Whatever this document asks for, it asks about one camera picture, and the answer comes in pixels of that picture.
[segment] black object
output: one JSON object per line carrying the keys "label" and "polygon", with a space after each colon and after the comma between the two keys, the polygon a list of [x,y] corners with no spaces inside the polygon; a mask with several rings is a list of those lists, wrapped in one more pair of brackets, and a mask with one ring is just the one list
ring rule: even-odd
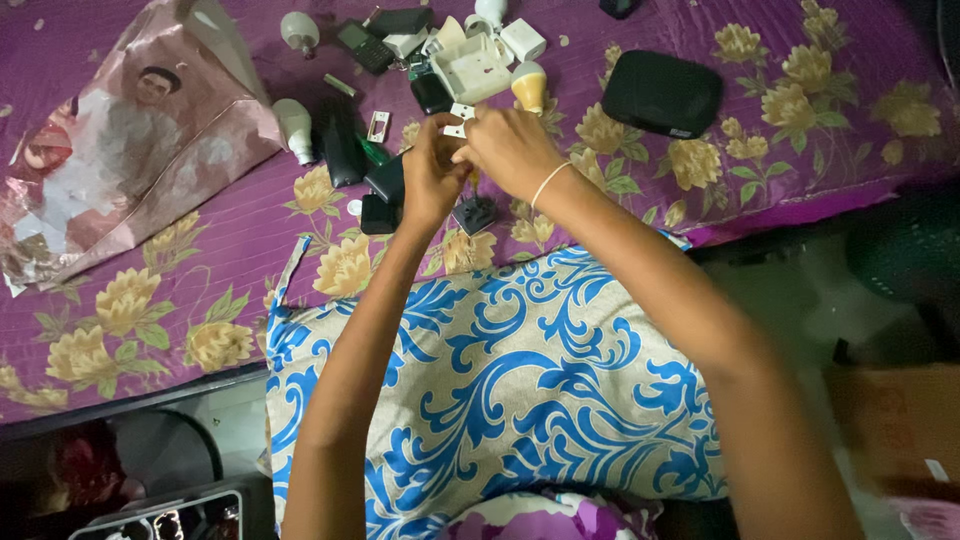
{"label": "black object", "polygon": [[436,73],[417,77],[410,83],[410,89],[420,104],[420,110],[427,116],[437,112],[450,112],[453,107],[453,98]]}
{"label": "black object", "polygon": [[433,22],[433,10],[430,8],[381,10],[380,15],[367,25],[367,31],[383,39],[390,34],[416,34],[431,22]]}
{"label": "black object", "polygon": [[496,203],[487,197],[470,197],[453,208],[453,219],[464,233],[473,236],[496,221]]}
{"label": "black object", "polygon": [[372,193],[363,196],[360,231],[363,234],[391,234],[400,224],[400,207],[384,203]]}
{"label": "black object", "polygon": [[330,183],[334,187],[360,184],[367,173],[367,160],[356,140],[352,106],[345,99],[328,98],[319,116],[326,120],[321,140]]}
{"label": "black object", "polygon": [[347,47],[353,59],[373,75],[383,73],[394,61],[393,51],[353,19],[347,19],[340,27],[337,39]]}
{"label": "black object", "polygon": [[392,158],[363,177],[384,203],[403,206],[403,154]]}
{"label": "black object", "polygon": [[600,9],[615,19],[625,19],[640,7],[640,0],[600,0]]}
{"label": "black object", "polygon": [[723,80],[692,61],[650,51],[628,51],[603,93],[610,118],[674,138],[697,138],[716,119]]}

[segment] floral bedsheet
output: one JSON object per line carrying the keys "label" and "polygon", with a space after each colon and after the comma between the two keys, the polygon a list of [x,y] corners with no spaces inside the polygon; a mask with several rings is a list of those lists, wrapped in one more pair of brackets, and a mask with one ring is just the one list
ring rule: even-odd
{"label": "floral bedsheet", "polygon": [[[523,17],[548,41],[538,60],[550,93],[542,121],[577,168],[645,222],[704,245],[874,204],[902,184],[960,171],[960,109],[932,48],[896,2],[819,1],[649,0],[625,21],[595,3],[522,3],[508,19]],[[0,6],[0,162],[83,86],[143,4]],[[334,91],[322,82],[332,73],[364,92],[362,118],[393,114],[391,150],[414,139],[422,115],[406,73],[371,76],[333,45],[305,61],[279,37],[279,20],[291,10],[321,23],[334,15],[363,20],[373,2],[223,4],[272,96],[313,110]],[[461,21],[472,6],[432,4],[438,17]],[[646,134],[603,113],[612,66],[635,48],[698,61],[724,77],[720,119],[701,139]],[[489,101],[509,107],[514,97]],[[449,220],[420,279],[523,261],[572,242],[488,179],[479,191],[496,201],[499,223],[467,237]],[[263,361],[265,306],[296,236],[312,237],[303,264],[314,270],[291,283],[295,303],[353,296],[368,282],[390,238],[360,234],[346,212],[366,192],[333,190],[324,166],[304,171],[278,155],[139,248],[56,289],[16,298],[0,291],[0,422]]]}

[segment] floor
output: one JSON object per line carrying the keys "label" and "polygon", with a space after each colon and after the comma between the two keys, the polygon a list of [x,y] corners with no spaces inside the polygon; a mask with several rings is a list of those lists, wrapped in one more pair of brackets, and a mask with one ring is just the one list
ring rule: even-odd
{"label": "floor", "polygon": [[[809,397],[811,413],[829,433],[869,538],[908,540],[909,534],[886,505],[853,484],[852,466],[840,444],[820,370],[829,365],[838,338],[849,341],[855,352],[898,356],[923,354],[928,337],[912,306],[880,298],[853,278],[846,270],[843,242],[842,237],[818,239],[784,259],[737,267],[708,263],[706,269],[719,286],[767,328],[796,368]],[[911,351],[897,351],[887,343],[877,346],[891,329],[912,335]],[[227,476],[255,470],[256,459],[264,449],[263,385],[263,381],[238,385],[176,407],[195,417],[213,434]]]}

